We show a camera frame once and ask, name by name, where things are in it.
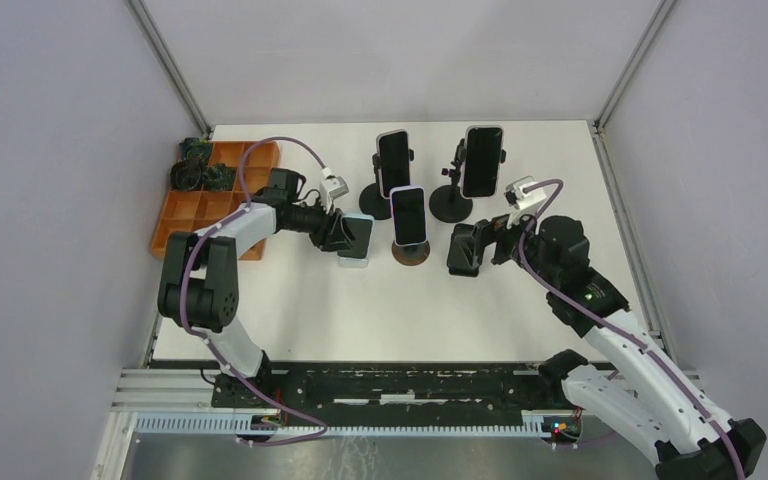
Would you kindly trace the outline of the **brown round base stand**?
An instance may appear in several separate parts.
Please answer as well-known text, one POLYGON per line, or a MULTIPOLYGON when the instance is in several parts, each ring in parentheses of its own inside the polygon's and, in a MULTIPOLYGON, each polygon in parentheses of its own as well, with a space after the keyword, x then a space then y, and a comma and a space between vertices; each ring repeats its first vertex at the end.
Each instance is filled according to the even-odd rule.
POLYGON ((430 256, 430 242, 415 245, 397 245, 391 244, 391 253, 393 258, 404 266, 418 266, 424 263, 430 256))

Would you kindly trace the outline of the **silver white phone stand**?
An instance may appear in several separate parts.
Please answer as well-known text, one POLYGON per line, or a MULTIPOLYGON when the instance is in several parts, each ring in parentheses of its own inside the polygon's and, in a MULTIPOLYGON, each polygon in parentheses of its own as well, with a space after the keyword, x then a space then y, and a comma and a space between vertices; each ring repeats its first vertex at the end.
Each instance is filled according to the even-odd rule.
POLYGON ((363 269, 369 264, 368 258, 338 257, 338 264, 342 268, 363 269))

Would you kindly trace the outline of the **light blue cased phone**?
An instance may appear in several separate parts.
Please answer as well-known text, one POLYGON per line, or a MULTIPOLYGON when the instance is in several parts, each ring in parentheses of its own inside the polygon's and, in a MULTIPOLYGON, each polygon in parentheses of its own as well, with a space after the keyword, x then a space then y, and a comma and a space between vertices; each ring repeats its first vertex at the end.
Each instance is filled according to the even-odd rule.
POLYGON ((338 252, 337 257, 342 264, 366 264, 375 219, 370 215, 361 213, 347 214, 344 219, 353 235, 353 240, 348 249, 338 252))

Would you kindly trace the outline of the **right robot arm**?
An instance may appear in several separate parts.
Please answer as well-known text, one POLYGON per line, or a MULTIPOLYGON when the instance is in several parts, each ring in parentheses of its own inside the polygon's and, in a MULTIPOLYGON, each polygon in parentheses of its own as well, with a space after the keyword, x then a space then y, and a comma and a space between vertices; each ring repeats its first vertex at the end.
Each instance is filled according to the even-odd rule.
POLYGON ((632 386, 626 391, 567 349, 538 368, 537 392, 551 408, 568 403, 597 416, 633 444, 660 479, 747 479, 767 441, 753 419, 735 419, 700 390, 641 327, 625 296, 590 264, 580 221, 506 216, 458 224, 447 267, 474 277, 488 246, 494 265, 516 262, 546 290, 554 316, 598 350, 632 386))

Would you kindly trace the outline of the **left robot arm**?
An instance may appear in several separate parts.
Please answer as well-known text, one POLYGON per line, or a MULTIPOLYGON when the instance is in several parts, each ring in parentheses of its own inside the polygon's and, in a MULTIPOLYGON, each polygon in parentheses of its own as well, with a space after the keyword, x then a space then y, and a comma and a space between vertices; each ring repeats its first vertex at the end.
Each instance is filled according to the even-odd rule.
POLYGON ((235 392, 250 407, 266 405, 274 394, 268 356, 237 317, 240 256, 281 232, 305 234, 326 253, 355 243, 335 201, 348 186, 329 168, 322 171, 318 198, 301 198, 302 174, 283 168, 270 172, 265 187, 243 192, 241 204, 226 217, 195 232, 175 232, 167 241, 159 284, 159 313, 206 344, 221 370, 238 378, 235 392))

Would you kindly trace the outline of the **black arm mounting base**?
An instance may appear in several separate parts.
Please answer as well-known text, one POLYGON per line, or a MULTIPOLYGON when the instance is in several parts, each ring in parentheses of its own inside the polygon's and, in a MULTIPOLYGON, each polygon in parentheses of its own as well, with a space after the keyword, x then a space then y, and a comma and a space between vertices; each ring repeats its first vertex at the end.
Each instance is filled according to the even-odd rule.
POLYGON ((214 408, 276 411, 283 427, 508 427, 522 415, 574 406, 535 363, 275 361, 271 388, 253 393, 225 373, 214 408))

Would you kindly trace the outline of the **lilac cased phone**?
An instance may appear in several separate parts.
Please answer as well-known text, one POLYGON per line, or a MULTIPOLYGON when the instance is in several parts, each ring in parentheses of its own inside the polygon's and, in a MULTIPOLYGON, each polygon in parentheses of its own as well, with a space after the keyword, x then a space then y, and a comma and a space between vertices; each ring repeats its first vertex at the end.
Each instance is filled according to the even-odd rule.
POLYGON ((425 192, 422 187, 408 185, 392 189, 390 207, 397 246, 414 246, 427 241, 425 192))

